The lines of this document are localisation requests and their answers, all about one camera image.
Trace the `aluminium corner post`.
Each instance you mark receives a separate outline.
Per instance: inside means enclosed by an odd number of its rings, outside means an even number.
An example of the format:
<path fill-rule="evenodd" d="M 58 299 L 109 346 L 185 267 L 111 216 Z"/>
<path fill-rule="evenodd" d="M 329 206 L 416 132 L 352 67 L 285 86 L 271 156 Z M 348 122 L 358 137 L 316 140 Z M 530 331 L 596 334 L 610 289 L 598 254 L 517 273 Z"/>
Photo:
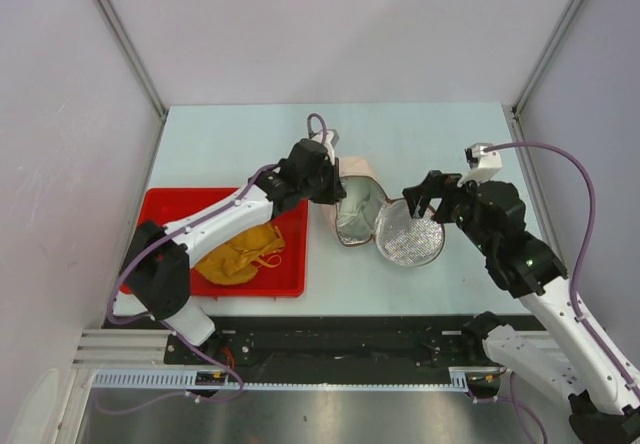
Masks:
<path fill-rule="evenodd" d="M 120 49 L 126 64 L 129 66 L 134 78 L 141 87 L 146 100 L 151 105 L 158 118 L 162 122 L 165 122 L 168 115 L 168 108 L 164 104 L 155 84 L 153 83 L 147 67 L 136 49 L 122 18 L 116 10 L 113 0 L 93 1 L 98 12 L 105 21 L 107 29 Z"/>
<path fill-rule="evenodd" d="M 515 119 L 519 119 L 526 109 L 587 1 L 568 0 L 533 69 L 525 80 L 515 102 L 510 107 L 510 113 Z"/>

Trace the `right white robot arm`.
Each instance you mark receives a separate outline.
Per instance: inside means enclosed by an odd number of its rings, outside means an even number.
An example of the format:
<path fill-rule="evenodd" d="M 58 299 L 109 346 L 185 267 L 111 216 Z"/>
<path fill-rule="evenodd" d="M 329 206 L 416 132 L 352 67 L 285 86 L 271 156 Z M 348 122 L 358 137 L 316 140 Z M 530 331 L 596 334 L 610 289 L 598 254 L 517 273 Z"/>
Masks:
<path fill-rule="evenodd" d="M 638 369 L 606 337 L 570 293 L 566 267 L 526 229 L 526 205 L 511 183 L 466 183 L 459 174 L 434 170 L 402 192 L 412 218 L 430 214 L 455 224 L 485 258 L 497 287 L 538 320 L 563 353 L 558 361 L 527 343 L 491 312 L 463 328 L 463 357 L 507 367 L 569 412 L 583 443 L 632 443 L 639 437 Z"/>

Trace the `white garment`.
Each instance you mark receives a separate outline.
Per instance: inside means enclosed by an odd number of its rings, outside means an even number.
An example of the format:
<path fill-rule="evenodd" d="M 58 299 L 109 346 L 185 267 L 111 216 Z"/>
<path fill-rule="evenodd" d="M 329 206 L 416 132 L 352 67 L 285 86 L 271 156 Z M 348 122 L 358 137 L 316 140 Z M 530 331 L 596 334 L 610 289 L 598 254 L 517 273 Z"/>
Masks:
<path fill-rule="evenodd" d="M 368 241 L 375 231 L 380 211 L 387 196 L 379 183 L 365 176 L 341 179 L 346 196 L 338 203 L 336 231 L 345 245 Z"/>

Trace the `brown bra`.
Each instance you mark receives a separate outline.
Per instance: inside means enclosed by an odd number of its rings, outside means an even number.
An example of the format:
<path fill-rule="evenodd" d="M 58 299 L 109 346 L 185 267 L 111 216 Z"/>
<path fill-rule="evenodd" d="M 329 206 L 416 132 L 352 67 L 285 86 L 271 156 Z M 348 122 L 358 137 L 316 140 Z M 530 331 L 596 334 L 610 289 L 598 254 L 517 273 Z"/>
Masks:
<path fill-rule="evenodd" d="M 261 268 L 278 267 L 285 240 L 271 223 L 252 227 L 221 244 L 196 265 L 195 270 L 209 283 L 237 286 L 253 280 Z"/>

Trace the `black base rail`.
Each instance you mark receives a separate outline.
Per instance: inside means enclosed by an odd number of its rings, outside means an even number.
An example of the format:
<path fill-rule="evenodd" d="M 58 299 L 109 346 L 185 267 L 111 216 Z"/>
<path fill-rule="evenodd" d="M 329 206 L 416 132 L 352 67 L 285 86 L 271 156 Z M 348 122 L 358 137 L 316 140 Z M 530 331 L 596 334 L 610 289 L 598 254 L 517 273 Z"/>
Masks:
<path fill-rule="evenodd" d="M 493 366 L 472 315 L 220 317 L 200 346 L 235 369 L 270 358 L 408 359 L 431 368 Z"/>

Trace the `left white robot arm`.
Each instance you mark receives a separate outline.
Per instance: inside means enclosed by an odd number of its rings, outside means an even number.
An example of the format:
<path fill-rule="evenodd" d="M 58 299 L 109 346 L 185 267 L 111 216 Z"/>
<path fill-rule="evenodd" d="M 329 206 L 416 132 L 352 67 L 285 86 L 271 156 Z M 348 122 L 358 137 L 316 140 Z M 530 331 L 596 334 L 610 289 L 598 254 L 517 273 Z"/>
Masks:
<path fill-rule="evenodd" d="M 191 296 L 191 269 L 210 251 L 308 200 L 329 205 L 346 196 L 334 139 L 319 135 L 294 144 L 286 158 L 260 168 L 246 185 L 221 201 L 177 221 L 140 224 L 116 281 L 126 286 L 146 314 L 186 342 L 197 362 L 221 351 L 216 327 Z"/>

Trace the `red plastic tray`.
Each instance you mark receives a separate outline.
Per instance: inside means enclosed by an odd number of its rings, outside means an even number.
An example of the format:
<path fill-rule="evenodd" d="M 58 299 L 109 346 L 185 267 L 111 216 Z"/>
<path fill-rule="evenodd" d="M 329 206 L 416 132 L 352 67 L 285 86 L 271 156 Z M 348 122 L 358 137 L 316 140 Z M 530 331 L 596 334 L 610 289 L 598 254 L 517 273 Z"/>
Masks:
<path fill-rule="evenodd" d="M 138 222 L 152 220 L 158 225 L 187 217 L 217 203 L 233 188 L 153 188 L 146 192 Z M 233 285 L 217 285 L 207 281 L 196 270 L 190 273 L 191 294 L 197 297 L 264 297 L 300 296 L 305 288 L 306 250 L 309 203 L 301 202 L 293 211 L 276 218 L 272 224 L 281 232 L 284 249 L 265 258 L 250 281 Z"/>

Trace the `left aluminium corner post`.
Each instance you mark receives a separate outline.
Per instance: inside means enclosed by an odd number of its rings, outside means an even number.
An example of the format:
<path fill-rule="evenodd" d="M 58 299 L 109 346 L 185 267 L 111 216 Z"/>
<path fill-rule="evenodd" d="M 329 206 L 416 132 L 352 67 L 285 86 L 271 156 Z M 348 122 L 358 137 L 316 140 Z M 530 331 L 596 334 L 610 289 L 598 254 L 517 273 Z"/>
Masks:
<path fill-rule="evenodd" d="M 134 78 L 141 87 L 146 100 L 151 105 L 158 118 L 162 122 L 165 122 L 168 115 L 168 108 L 164 104 L 155 84 L 153 83 L 147 67 L 136 49 L 122 18 L 116 10 L 113 0 L 93 1 L 98 12 L 105 21 L 107 29 L 120 49 L 126 64 L 129 66 Z"/>

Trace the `right aluminium corner post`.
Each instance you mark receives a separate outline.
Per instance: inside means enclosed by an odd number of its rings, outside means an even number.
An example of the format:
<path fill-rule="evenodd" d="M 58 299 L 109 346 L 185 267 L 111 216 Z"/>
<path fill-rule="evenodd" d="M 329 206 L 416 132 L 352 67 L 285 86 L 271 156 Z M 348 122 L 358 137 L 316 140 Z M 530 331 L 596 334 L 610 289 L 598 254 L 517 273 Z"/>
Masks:
<path fill-rule="evenodd" d="M 510 107 L 510 113 L 515 119 L 519 119 L 526 109 L 587 1 L 568 0 L 533 69 L 525 80 L 515 102 Z"/>

